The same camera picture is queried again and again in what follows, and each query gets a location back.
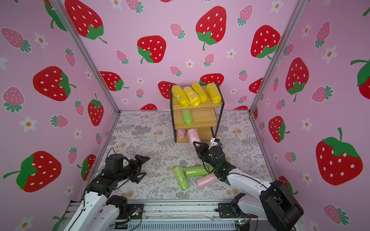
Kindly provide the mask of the pink trash bag roll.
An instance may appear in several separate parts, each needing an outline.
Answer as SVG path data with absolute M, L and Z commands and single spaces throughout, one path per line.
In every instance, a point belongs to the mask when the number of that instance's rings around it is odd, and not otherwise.
M 190 144 L 193 144 L 193 142 L 200 142 L 200 137 L 198 133 L 198 129 L 189 129 L 187 132 L 189 142 Z
M 218 182 L 219 179 L 212 173 L 212 174 L 209 174 L 207 176 L 204 176 L 202 178 L 199 178 L 197 181 L 196 181 L 196 184 L 197 184 L 197 187 L 199 189 L 203 189 L 211 184 L 214 184 L 216 182 Z
M 177 137 L 178 139 L 183 139 L 186 135 L 186 130 L 185 129 L 179 129 L 177 130 Z

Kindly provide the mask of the green trash bag roll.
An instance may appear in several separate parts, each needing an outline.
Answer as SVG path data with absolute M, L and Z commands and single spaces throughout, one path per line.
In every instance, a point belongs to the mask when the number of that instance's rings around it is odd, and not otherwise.
M 186 177 L 204 177 L 211 173 L 213 167 L 209 165 L 188 167 L 185 170 Z
M 190 110 L 183 110 L 182 113 L 183 113 L 183 121 L 184 121 L 184 123 L 186 125 L 192 124 L 193 123 L 193 119 L 192 119 L 191 111 Z
M 173 170 L 173 174 L 176 177 L 176 180 L 180 186 L 180 189 L 182 191 L 185 191 L 190 188 L 190 185 L 188 183 L 188 180 L 184 174 L 184 170 L 181 166 L 175 167 Z

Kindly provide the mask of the yellow trash bag roll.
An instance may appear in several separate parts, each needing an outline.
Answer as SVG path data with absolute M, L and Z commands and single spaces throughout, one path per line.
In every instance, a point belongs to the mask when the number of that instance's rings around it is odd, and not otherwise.
M 217 104 L 222 100 L 219 89 L 215 83 L 207 84 L 206 90 L 214 104 Z
M 184 87 L 183 91 L 190 101 L 191 106 L 196 107 L 201 103 L 201 98 L 191 87 Z
M 198 82 L 192 84 L 192 89 L 200 97 L 200 100 L 202 103 L 208 100 L 208 97 L 205 94 L 205 91 L 203 90 L 202 86 Z
M 178 85 L 172 86 L 172 95 L 177 100 L 181 107 L 188 107 L 190 105 L 189 99 L 187 98 L 184 90 L 180 86 Z

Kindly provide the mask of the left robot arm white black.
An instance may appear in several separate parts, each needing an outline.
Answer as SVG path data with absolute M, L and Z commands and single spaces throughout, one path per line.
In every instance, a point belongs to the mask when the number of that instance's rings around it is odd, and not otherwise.
M 119 225 L 127 224 L 132 219 L 141 219 L 143 204 L 129 204 L 128 199 L 112 195 L 119 188 L 118 183 L 140 183 L 146 175 L 142 165 L 150 157 L 136 155 L 128 159 L 122 154 L 112 154 L 105 160 L 105 167 L 86 189 L 82 202 L 64 228 L 65 231 L 105 231 L 113 227 L 113 221 L 123 219 Z

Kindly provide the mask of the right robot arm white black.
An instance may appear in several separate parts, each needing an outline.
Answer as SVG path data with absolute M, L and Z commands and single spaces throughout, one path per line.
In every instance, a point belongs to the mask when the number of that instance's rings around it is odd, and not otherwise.
M 260 180 L 230 164 L 219 139 L 213 138 L 211 144 L 198 141 L 193 141 L 192 144 L 202 163 L 212 167 L 210 177 L 216 177 L 218 181 L 244 191 L 231 202 L 231 211 L 237 217 L 252 214 L 268 220 L 277 231 L 296 230 L 296 224 L 304 210 L 283 182 Z

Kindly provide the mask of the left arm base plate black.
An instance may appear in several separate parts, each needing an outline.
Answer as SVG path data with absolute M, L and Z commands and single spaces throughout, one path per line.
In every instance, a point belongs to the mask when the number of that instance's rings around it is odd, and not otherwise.
M 140 219 L 144 211 L 144 204 L 127 204 L 118 208 L 118 220 Z

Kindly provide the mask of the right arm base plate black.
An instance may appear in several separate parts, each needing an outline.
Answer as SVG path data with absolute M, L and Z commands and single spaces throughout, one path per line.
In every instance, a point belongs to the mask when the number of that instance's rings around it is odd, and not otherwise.
M 257 218 L 256 215 L 243 213 L 236 204 L 219 203 L 215 210 L 220 218 Z

